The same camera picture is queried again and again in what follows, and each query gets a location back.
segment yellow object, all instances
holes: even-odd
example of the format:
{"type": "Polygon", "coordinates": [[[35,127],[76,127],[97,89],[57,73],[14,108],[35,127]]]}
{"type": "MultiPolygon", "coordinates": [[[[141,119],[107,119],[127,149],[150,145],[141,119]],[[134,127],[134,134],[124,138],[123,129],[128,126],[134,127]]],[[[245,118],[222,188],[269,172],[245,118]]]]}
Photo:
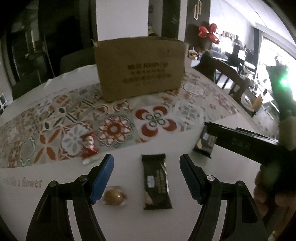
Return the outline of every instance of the yellow object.
{"type": "Polygon", "coordinates": [[[252,105],[252,109],[254,110],[258,110],[261,105],[262,105],[262,101],[263,101],[263,98],[261,96],[261,94],[257,97],[257,99],[255,100],[254,104],[252,105]]]}

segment floor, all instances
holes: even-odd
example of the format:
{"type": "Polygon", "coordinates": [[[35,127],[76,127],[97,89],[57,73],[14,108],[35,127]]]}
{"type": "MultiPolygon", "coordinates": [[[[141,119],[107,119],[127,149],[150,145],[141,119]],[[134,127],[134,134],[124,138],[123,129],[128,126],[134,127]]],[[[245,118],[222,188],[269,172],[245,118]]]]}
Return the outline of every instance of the floor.
{"type": "MultiPolygon", "coordinates": [[[[222,88],[226,81],[226,76],[221,76],[221,79],[217,83],[217,85],[222,88]]],[[[232,80],[229,80],[226,84],[224,90],[226,93],[229,92],[232,80]]],[[[259,129],[262,131],[262,134],[271,138],[278,138],[278,129],[279,129],[279,116],[277,111],[271,106],[264,104],[263,107],[259,109],[259,111],[254,115],[253,121],[257,124],[259,129]]]]}

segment black wrapper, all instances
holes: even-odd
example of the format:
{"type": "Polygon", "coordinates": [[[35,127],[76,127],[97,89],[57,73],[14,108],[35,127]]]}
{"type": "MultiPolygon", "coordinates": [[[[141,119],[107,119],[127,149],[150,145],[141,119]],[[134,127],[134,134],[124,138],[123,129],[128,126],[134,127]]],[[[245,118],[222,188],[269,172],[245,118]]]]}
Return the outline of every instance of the black wrapper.
{"type": "Polygon", "coordinates": [[[172,208],[168,192],[165,154],[142,155],[144,165],[145,210],[172,208]]]}

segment red candy wrapper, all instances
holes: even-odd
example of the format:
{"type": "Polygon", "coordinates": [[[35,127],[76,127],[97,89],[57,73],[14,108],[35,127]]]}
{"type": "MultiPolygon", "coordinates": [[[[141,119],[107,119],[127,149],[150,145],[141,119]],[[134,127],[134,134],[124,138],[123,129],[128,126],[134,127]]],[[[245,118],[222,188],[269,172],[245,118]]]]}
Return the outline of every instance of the red candy wrapper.
{"type": "Polygon", "coordinates": [[[96,133],[92,132],[92,133],[88,133],[85,134],[83,136],[81,136],[82,139],[82,158],[83,159],[87,159],[90,158],[96,154],[98,154],[98,152],[96,151],[95,147],[94,147],[94,139],[96,138],[96,133]]]}

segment wooden chair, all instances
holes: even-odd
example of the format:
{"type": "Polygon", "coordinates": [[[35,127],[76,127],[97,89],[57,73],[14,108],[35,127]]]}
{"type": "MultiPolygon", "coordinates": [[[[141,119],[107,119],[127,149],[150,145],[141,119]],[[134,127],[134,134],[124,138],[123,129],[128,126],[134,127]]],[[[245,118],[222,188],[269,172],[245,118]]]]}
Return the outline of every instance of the wooden chair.
{"type": "Polygon", "coordinates": [[[225,81],[224,85],[222,86],[222,89],[225,88],[227,82],[229,79],[231,79],[234,82],[233,87],[229,91],[229,95],[237,102],[240,102],[240,98],[242,94],[245,92],[245,90],[249,87],[250,81],[248,80],[243,80],[239,74],[231,68],[229,65],[226,63],[223,63],[220,60],[213,59],[213,65],[216,70],[218,70],[221,74],[219,77],[216,79],[215,83],[217,84],[218,81],[220,80],[222,75],[225,75],[227,77],[227,80],[225,81]]]}

